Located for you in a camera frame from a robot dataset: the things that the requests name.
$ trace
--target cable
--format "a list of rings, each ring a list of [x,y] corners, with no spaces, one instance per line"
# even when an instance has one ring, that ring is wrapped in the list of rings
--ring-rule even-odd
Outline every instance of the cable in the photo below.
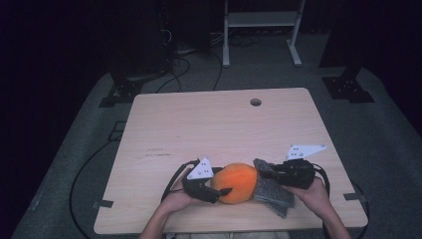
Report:
[[[187,68],[186,68],[186,70],[185,70],[184,72],[182,72],[180,75],[178,75],[178,76],[174,76],[172,79],[168,80],[168,81],[167,81],[167,82],[165,82],[163,85],[161,85],[161,87],[159,87],[159,88],[158,88],[158,90],[156,91],[156,93],[159,93],[159,91],[161,91],[161,89],[162,89],[163,87],[165,87],[167,84],[169,84],[170,82],[172,82],[172,81],[174,81],[174,80],[179,81],[179,80],[178,80],[178,78],[179,78],[179,77],[181,77],[181,76],[183,76],[183,75],[185,75],[185,74],[189,71],[189,69],[190,69],[190,63],[189,63],[189,61],[187,61],[187,60],[185,60],[185,59],[183,59],[183,58],[179,58],[178,60],[181,60],[181,61],[183,61],[183,62],[185,62],[185,63],[187,64]]]
[[[363,193],[362,188],[360,188],[359,185],[357,185],[357,183],[355,183],[353,180],[351,180],[350,182],[351,182],[351,184],[353,184],[357,188],[357,190],[360,192],[360,195],[362,195],[362,196],[365,195]],[[365,197],[365,201],[364,201],[363,204],[365,205],[365,209],[366,209],[365,214],[366,214],[366,217],[368,218],[368,223],[366,224],[366,226],[363,227],[362,231],[360,232],[359,236],[356,239],[361,239],[365,235],[366,230],[368,229],[368,225],[369,225],[370,211],[369,211],[369,202],[368,202],[368,199],[366,197]]]
[[[217,84],[220,81],[221,73],[223,72],[223,63],[221,62],[221,59],[216,54],[212,53],[212,55],[214,55],[217,58],[218,62],[220,63],[220,73],[218,74],[217,81],[215,81],[214,87],[212,89],[213,91],[215,91],[215,89],[217,88]]]
[[[112,140],[109,140],[107,143],[105,143],[103,146],[101,146],[99,149],[97,149],[97,151],[95,151],[84,163],[84,165],[80,168],[80,170],[78,171],[78,174],[75,176],[74,181],[72,183],[72,187],[71,187],[71,192],[69,194],[69,210],[71,212],[71,216],[72,216],[72,220],[74,221],[75,225],[77,226],[78,230],[81,232],[81,234],[83,234],[83,236],[87,239],[90,239],[90,236],[88,236],[88,234],[82,229],[81,225],[78,223],[76,217],[75,217],[75,213],[74,213],[74,208],[72,205],[72,199],[73,199],[73,195],[74,195],[74,189],[75,189],[75,185],[78,181],[79,176],[81,175],[81,172],[85,169],[85,167],[88,165],[88,163],[93,160],[93,158],[101,151],[103,150],[105,147],[107,147],[110,143],[116,141],[117,139],[121,138],[121,135],[114,137]]]

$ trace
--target hand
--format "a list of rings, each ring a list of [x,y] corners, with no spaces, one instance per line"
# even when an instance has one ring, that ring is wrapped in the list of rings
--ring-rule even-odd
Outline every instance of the hand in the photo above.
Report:
[[[159,239],[167,219],[173,212],[180,211],[189,205],[200,201],[186,194],[183,190],[182,178],[186,172],[174,183],[170,189],[170,193],[155,209],[145,228],[139,236],[139,239]]]
[[[200,200],[192,198],[183,190],[182,178],[186,175],[185,172],[174,185],[171,187],[170,192],[161,202],[159,207],[167,212],[176,212],[185,209],[189,205],[199,202]]]
[[[283,187],[296,195],[310,211],[322,220],[330,238],[351,238],[337,212],[332,207],[328,193],[326,193],[326,189],[319,177],[314,179],[313,184],[307,190],[289,186]]]
[[[332,213],[334,208],[329,202],[328,194],[319,177],[314,179],[313,184],[307,190],[283,186],[286,190],[296,195],[307,208],[310,209],[317,217],[324,219],[328,213]]]

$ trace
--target wooden table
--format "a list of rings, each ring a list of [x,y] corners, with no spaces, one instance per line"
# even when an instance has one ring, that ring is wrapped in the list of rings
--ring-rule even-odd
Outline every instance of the wooden table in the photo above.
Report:
[[[282,163],[291,144],[325,144],[307,158],[322,166],[331,183],[330,200],[346,227],[367,218],[332,141],[306,89],[140,95],[133,102],[105,190],[95,231],[140,233],[177,168],[207,156],[212,166],[253,165],[254,158]],[[263,203],[199,203],[173,214],[165,232],[233,232],[321,228],[297,198],[286,219]]]

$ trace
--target gray carpet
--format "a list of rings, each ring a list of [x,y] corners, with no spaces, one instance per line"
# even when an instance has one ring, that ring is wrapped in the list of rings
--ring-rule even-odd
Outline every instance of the gray carpet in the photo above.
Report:
[[[286,39],[287,36],[263,37],[259,44],[231,48],[231,67],[223,69],[216,90],[307,88],[349,177],[369,202],[370,220],[363,238],[419,238],[421,137],[387,95],[380,80],[364,69],[357,80],[375,103],[351,104],[331,99],[321,77],[339,76],[343,69],[318,67],[327,35],[299,35],[297,47],[303,61],[300,68],[293,65]],[[221,58],[221,47],[213,52]],[[190,69],[179,78],[181,89],[173,81],[160,92],[212,91],[220,71],[217,58],[193,54],[183,59],[189,61]],[[174,61],[176,75],[186,67],[186,62]],[[154,94],[171,78],[168,74],[145,84],[142,93]],[[127,119],[131,107],[117,104],[113,108],[99,108],[111,86],[110,76],[105,75],[87,97],[13,238],[84,238],[69,206],[71,188],[82,167],[72,197],[75,219],[81,229],[90,238],[137,237],[101,236],[93,230],[98,212],[96,202],[103,198],[118,148],[118,141],[108,138],[110,134],[119,136],[124,123],[118,123],[117,131],[111,132],[117,122]],[[353,237],[360,231],[350,229]],[[291,236],[323,238],[321,230],[293,231]]]

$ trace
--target dark background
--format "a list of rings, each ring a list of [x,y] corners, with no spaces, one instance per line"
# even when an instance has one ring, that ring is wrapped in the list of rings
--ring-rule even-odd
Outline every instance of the dark background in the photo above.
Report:
[[[231,9],[296,8],[295,1],[243,4],[233,0]],[[414,0],[309,0],[301,25],[309,34],[332,30],[320,65],[371,71],[419,133],[421,10]],[[0,236],[10,237],[30,205],[86,96],[108,72],[105,59],[119,55],[141,73],[165,70],[171,49],[159,47],[159,28],[204,48],[222,17],[222,0],[1,0]]]

